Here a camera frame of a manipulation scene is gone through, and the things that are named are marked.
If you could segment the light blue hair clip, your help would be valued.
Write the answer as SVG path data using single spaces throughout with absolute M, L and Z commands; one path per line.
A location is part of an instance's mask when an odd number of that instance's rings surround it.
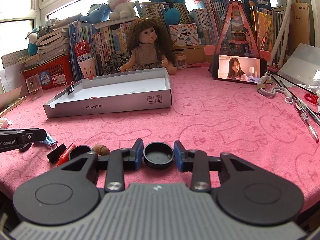
M 47 136 L 44 140 L 42 141 L 36 141 L 34 144 L 37 145 L 44 145 L 48 148 L 54 148 L 57 145 L 58 141 L 55 140 L 50 134 L 47 133 Z

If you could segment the brown walnut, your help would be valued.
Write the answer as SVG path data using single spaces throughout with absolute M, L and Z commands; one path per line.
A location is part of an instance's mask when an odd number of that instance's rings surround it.
M 93 152 L 96 152 L 100 156 L 105 156 L 110 154 L 110 150 L 105 145 L 96 144 L 92 148 Z

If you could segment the black binder clip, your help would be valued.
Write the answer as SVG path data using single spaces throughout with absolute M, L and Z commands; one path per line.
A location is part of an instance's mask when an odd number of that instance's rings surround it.
M 50 153 L 47 154 L 47 158 L 51 164 L 56 164 L 61 155 L 67 150 L 67 147 L 65 144 L 61 144 L 60 146 L 57 146 L 54 150 L 52 150 Z
M 64 82 L 63 84 L 65 86 L 65 91 L 67 92 L 68 95 L 73 93 L 73 91 L 74 91 L 74 81 L 71 81 L 70 84 L 67 84 L 67 82 Z

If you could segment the black round cap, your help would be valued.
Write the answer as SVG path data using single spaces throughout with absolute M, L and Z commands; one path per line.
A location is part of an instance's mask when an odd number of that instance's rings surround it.
M 144 163 L 152 169 L 164 170 L 168 168 L 174 159 L 174 151 L 164 142 L 151 142 L 144 147 Z
M 87 145 L 79 145 L 76 146 L 74 149 L 71 150 L 69 154 L 69 160 L 72 160 L 82 154 L 85 154 L 87 152 L 91 152 L 91 148 Z

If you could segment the crumpled white tissue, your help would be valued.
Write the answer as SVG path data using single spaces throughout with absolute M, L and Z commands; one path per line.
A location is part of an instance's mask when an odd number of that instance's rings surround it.
M 12 125 L 12 122 L 7 118 L 0 117 L 0 129 L 8 128 Z

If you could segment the black binder clip on box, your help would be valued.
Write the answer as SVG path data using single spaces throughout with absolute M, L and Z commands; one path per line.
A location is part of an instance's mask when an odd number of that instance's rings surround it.
M 65 86 L 65 91 L 67 92 L 68 95 L 73 93 L 73 91 L 74 91 L 74 81 L 71 81 L 70 84 L 67 84 L 67 82 L 64 82 L 63 84 Z

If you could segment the blue penguin plush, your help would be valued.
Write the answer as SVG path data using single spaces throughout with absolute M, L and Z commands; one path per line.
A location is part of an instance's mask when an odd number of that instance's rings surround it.
M 29 32 L 28 35 L 26 36 L 26 40 L 29 40 L 28 43 L 28 54 L 30 56 L 33 56 L 37 54 L 38 46 L 36 45 L 37 42 L 37 34 L 39 32 L 39 28 L 33 29 L 33 31 Z

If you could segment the white paper cup cat print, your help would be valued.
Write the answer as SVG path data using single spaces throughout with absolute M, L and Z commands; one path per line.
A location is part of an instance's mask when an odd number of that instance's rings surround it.
M 79 66 L 85 79 L 92 80 L 97 75 L 95 68 L 95 59 L 93 57 L 79 62 Z

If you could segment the pink bunny-print table cloth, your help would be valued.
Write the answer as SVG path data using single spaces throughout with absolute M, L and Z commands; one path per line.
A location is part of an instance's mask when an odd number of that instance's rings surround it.
M 319 201 L 319 144 L 282 94 L 268 99 L 253 85 L 214 80 L 206 68 L 170 78 L 172 107 L 147 111 L 48 119 L 43 104 L 60 92 L 47 90 L 7 114 L 13 128 L 42 128 L 69 146 L 103 144 L 111 150 L 179 140 L 187 149 L 218 156 L 230 152 L 295 183 L 304 208 Z

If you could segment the small glass jar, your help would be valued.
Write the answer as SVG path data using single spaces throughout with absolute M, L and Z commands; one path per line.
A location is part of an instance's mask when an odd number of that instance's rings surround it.
M 187 55 L 183 50 L 175 51 L 175 67 L 177 69 L 187 68 Z

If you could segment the colourful white game box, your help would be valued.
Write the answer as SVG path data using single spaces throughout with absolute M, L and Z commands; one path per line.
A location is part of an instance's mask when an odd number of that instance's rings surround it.
M 193 46 L 200 44 L 195 23 L 170 25 L 169 30 L 175 46 Z

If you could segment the red scissors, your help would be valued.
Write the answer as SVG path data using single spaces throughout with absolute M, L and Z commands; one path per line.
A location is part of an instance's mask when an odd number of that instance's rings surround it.
M 313 105 L 318 105 L 319 97 L 312 93 L 305 93 L 304 99 Z

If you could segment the blue whale plush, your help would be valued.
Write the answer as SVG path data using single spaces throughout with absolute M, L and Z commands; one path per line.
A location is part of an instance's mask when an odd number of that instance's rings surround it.
M 104 22 L 108 19 L 109 14 L 111 13 L 111 8 L 108 4 L 93 4 L 91 5 L 86 16 L 82 15 L 80 17 L 81 22 L 86 22 L 90 24 L 96 24 Z

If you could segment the clear plastic folder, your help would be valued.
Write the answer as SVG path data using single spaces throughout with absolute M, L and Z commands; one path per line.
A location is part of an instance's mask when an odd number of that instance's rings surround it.
M 319 48 L 300 43 L 277 74 L 307 89 L 319 89 L 319 63 Z

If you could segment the pink white bunny plush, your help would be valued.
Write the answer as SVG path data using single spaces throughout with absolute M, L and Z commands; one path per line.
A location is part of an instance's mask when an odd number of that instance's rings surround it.
M 136 16 L 135 3 L 131 0 L 107 0 L 111 10 L 109 20 L 116 21 Z

